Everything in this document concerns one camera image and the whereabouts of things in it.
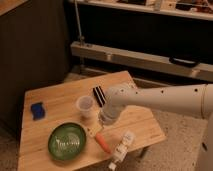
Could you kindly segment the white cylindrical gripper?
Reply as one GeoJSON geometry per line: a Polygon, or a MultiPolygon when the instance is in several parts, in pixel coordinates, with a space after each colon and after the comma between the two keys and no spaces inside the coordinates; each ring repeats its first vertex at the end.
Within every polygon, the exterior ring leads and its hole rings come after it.
{"type": "MultiPolygon", "coordinates": [[[[121,112],[121,107],[106,105],[99,112],[99,121],[102,125],[112,125],[118,120],[121,112]]],[[[90,137],[95,137],[96,134],[102,130],[102,125],[100,123],[94,123],[87,128],[90,137]]]]}

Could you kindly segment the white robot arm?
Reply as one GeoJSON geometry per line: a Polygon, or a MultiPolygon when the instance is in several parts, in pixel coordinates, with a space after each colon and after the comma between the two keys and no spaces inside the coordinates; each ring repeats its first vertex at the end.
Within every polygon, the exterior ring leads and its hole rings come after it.
{"type": "Polygon", "coordinates": [[[213,84],[139,89],[117,84],[105,91],[105,104],[98,120],[89,127],[95,137],[105,125],[114,124],[128,105],[193,115],[208,121],[195,171],[213,171],[213,84]]]}

